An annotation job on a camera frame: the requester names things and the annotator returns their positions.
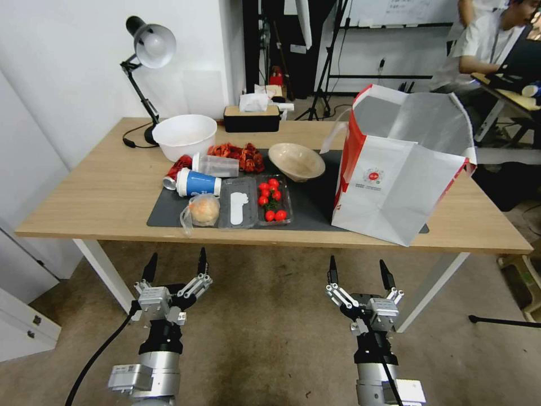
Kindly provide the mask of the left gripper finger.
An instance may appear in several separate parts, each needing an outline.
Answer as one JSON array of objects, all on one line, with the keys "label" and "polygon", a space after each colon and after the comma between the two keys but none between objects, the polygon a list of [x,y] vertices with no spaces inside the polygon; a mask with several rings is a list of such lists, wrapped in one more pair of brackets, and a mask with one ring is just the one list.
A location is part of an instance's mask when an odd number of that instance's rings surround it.
[{"label": "left gripper finger", "polygon": [[158,262],[158,253],[153,253],[149,262],[143,268],[141,280],[134,284],[134,288],[140,297],[144,291],[153,287],[153,281],[156,274]]},{"label": "left gripper finger", "polygon": [[196,299],[199,299],[201,295],[209,289],[212,283],[213,280],[209,275],[209,263],[207,261],[206,249],[201,248],[196,276],[192,278],[185,287],[177,292],[177,297],[189,299],[194,296]]}]

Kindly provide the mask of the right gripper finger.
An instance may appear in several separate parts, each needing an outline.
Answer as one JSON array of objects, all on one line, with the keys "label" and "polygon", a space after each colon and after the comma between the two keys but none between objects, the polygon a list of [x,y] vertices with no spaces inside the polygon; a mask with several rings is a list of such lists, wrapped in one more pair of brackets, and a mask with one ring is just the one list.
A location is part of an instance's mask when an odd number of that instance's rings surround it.
[{"label": "right gripper finger", "polygon": [[359,301],[339,285],[338,270],[334,255],[330,257],[326,294],[338,307],[345,306],[348,310],[360,307]]},{"label": "right gripper finger", "polygon": [[397,305],[404,297],[404,292],[396,288],[394,276],[382,259],[379,260],[379,267],[384,289],[387,291],[386,299]]}]

